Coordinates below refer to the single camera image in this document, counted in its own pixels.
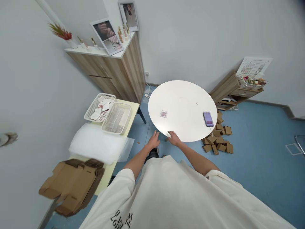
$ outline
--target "cardboard pile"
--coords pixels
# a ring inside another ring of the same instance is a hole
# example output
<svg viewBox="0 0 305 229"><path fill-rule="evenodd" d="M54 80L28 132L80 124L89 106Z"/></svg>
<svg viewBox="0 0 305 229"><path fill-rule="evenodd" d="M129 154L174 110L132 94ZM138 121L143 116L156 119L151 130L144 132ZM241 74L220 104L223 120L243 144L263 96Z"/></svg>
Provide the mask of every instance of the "cardboard pile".
<svg viewBox="0 0 305 229"><path fill-rule="evenodd" d="M211 133L206 138L202 139L202 142L204 144L202 148L206 153L213 150L215 155L219 154L219 150L232 154L233 145L229 141L225 141L222 138L222 135L232 135L231 127L222 126L222 113L219 110L217 112L217 123L215 125L214 130L212 131L213 134Z"/></svg>
<svg viewBox="0 0 305 229"><path fill-rule="evenodd" d="M95 159L60 162L39 189L39 194L49 199L59 197L56 203L62 204L55 211L66 217L75 215L88 205L94 195L104 174L103 165Z"/></svg>

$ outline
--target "hand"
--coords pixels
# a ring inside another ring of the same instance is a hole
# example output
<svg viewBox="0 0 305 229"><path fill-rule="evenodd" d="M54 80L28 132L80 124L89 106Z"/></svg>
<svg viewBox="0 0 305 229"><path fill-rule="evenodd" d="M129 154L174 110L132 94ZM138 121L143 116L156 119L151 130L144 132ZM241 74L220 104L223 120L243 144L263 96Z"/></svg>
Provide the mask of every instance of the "hand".
<svg viewBox="0 0 305 229"><path fill-rule="evenodd" d="M153 149L156 148L159 144L160 144L160 140L158 140L159 137L159 133L155 130L155 132L153 133L153 135L151 136L151 138L149 139L147 146L149 146L149 148Z"/></svg>
<svg viewBox="0 0 305 229"><path fill-rule="evenodd" d="M179 145L182 143L182 141L178 138L178 136L176 135L175 132L173 132L173 131L168 131L168 133L169 133L169 134L171 135L171 137L172 137L172 138L167 137L168 140L169 140L169 142L170 142L172 145L174 145L174 146L179 146Z"/></svg>

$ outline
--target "white basket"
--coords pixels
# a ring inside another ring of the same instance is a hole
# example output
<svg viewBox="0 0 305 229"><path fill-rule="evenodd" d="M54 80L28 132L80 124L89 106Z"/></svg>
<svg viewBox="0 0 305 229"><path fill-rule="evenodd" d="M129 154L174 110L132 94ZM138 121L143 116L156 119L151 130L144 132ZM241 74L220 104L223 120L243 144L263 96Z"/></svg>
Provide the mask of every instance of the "white basket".
<svg viewBox="0 0 305 229"><path fill-rule="evenodd" d="M262 87L265 87L265 85L256 85L256 84L249 84L245 82L245 79L243 77L243 75L241 75L238 78L239 84L240 84L240 88L245 88L245 89L250 89L250 90L258 90Z"/></svg>
<svg viewBox="0 0 305 229"><path fill-rule="evenodd" d="M93 120L90 118L90 116L94 113L95 109L98 107L99 105L99 101L98 101L98 98L101 97L101 96L104 96L106 99L112 99L114 102L117 101L115 99L115 95L111 95L111 94L106 94L106 93L100 93L97 95L97 97L93 100L93 102L91 103L90 107L88 108L85 116L84 116L84 119L85 120L88 120L88 121L94 121L94 122L103 122L103 121L99 121L99 120Z"/></svg>
<svg viewBox="0 0 305 229"><path fill-rule="evenodd" d="M114 102L103 122L101 127L102 130L117 135L125 133L131 113L132 110L130 105Z"/></svg>

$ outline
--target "wooden cabinet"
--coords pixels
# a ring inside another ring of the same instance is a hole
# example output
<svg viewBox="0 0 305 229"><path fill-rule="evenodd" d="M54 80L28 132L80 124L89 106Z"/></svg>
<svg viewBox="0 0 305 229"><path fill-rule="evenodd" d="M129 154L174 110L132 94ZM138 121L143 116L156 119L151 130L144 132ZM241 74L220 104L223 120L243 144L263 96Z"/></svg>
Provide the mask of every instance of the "wooden cabinet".
<svg viewBox="0 0 305 229"><path fill-rule="evenodd" d="M238 78L235 71L231 71L211 92L210 96L214 100L217 109L229 110L230 108L238 105L239 103L257 95L264 91L263 88L259 90L250 90L239 87ZM231 96L234 101L221 101L223 98Z"/></svg>
<svg viewBox="0 0 305 229"><path fill-rule="evenodd" d="M113 56L100 54L100 50L88 53L82 48L66 49L66 52L104 93L141 103L145 77L137 34L133 33L131 40L123 45L125 50Z"/></svg>

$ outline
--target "picture frame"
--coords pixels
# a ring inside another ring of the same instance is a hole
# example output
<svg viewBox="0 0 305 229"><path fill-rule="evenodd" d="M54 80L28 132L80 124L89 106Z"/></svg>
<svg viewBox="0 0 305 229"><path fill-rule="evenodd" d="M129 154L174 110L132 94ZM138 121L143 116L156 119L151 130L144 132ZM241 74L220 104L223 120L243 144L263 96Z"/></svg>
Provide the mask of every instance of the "picture frame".
<svg viewBox="0 0 305 229"><path fill-rule="evenodd" d="M120 38L112 27L109 18L91 22L90 25L109 56L124 50Z"/></svg>
<svg viewBox="0 0 305 229"><path fill-rule="evenodd" d="M138 17L136 9L134 7L134 1L131 0L120 0L118 2L121 11L123 23L128 23L129 31L139 31Z"/></svg>

